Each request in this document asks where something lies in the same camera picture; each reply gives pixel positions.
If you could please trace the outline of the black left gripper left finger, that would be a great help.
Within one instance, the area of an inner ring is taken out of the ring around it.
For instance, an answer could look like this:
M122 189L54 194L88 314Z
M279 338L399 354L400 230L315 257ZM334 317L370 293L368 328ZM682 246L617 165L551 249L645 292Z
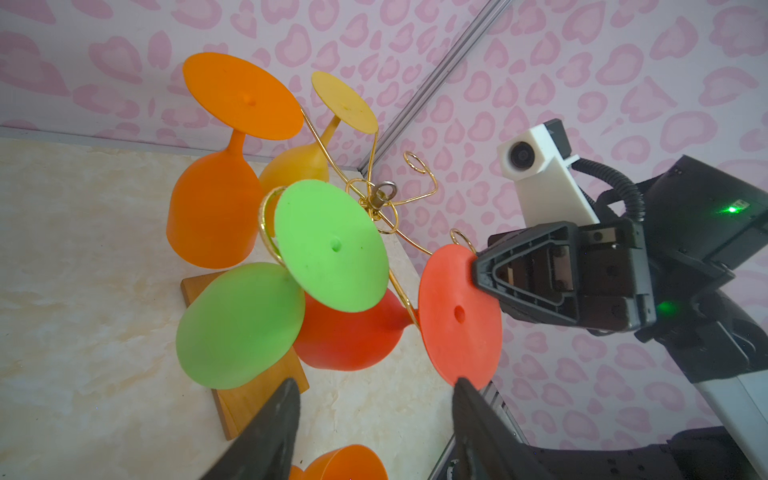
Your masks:
M300 392L289 378L202 479L288 479L299 419Z

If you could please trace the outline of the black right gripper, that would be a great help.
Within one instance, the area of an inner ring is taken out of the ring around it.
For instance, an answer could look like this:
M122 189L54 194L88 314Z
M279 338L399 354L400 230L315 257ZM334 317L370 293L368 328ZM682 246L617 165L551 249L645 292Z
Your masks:
M642 225L540 224L498 234L472 262L474 285L509 316L593 332L652 326L656 311Z

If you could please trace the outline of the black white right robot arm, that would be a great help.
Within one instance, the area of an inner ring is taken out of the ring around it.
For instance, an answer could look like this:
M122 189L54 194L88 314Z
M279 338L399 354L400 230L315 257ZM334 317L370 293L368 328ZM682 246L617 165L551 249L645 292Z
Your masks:
M522 321L660 343L765 475L767 335L723 288L767 244L766 193L688 156L641 183L575 168L608 185L598 222L495 234L474 284Z

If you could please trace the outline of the red wine glass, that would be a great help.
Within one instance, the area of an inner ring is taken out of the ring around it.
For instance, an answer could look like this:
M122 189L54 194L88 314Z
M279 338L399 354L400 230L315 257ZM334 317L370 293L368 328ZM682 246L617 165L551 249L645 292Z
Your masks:
M482 389L498 366L503 326L499 302L472 282L476 254L450 244L428 260L419 285L417 320L412 321L389 290L359 313L333 310L309 297L294 350L305 364L335 371L372 367L393 352L404 330L415 324L437 373L453 385L465 378Z

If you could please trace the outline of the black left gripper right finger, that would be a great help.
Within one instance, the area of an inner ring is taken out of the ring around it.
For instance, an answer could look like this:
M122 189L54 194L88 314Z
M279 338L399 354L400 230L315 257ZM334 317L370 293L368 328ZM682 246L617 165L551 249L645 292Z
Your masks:
M539 479L540 464L466 378L452 397L458 464L455 479Z

